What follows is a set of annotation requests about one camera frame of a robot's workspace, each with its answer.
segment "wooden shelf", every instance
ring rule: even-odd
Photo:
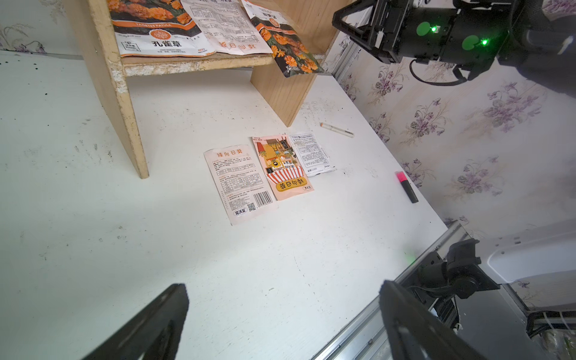
[[[280,11],[317,60],[322,60],[336,37],[334,12],[352,0],[251,0]],[[148,164],[132,108],[126,78],[130,76],[187,73],[190,71],[253,67],[251,82],[280,119],[290,126],[315,74],[285,78],[271,54],[228,55],[215,53],[202,58],[122,58],[118,50],[106,0],[63,0],[82,56],[100,103],[114,126],[128,157],[141,178],[148,177]]]
[[[317,60],[324,59],[324,54],[314,54]],[[228,55],[221,52],[202,58],[143,58],[127,56],[122,58],[126,76],[146,76],[189,73],[190,71],[233,69],[237,67],[255,67],[275,64],[271,54]]]

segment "pink highlighter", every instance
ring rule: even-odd
[[[410,199],[412,204],[417,203],[418,198],[416,197],[414,190],[412,190],[412,187],[410,186],[410,181],[406,179],[406,175],[404,174],[404,172],[403,171],[396,172],[396,177],[398,177],[398,180],[400,180],[400,184],[402,184],[402,187],[404,188],[404,191],[406,192],[406,195],[408,195],[408,198]]]

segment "white marker pen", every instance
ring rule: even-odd
[[[350,137],[350,138],[353,138],[353,137],[354,137],[354,133],[349,132],[349,131],[346,131],[346,130],[343,130],[343,129],[339,128],[339,127],[335,127],[335,126],[332,126],[332,125],[328,125],[327,123],[320,123],[320,126],[322,126],[322,127],[325,128],[325,129],[328,129],[328,130],[332,130],[332,131],[334,131],[334,132],[337,132],[338,134],[346,135],[347,137]]]

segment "white seed packet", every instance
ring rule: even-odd
[[[204,158],[232,225],[278,208],[250,146],[208,150]]]
[[[237,0],[181,0],[184,9],[218,52],[271,54]]]
[[[290,142],[308,177],[336,170],[314,134],[290,135]]]

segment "red striped awning illustration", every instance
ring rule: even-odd
[[[279,184],[286,180],[297,179],[299,177],[304,176],[304,171],[300,166],[296,166],[293,168],[283,168],[275,170],[271,174],[266,174],[268,179],[274,184]]]

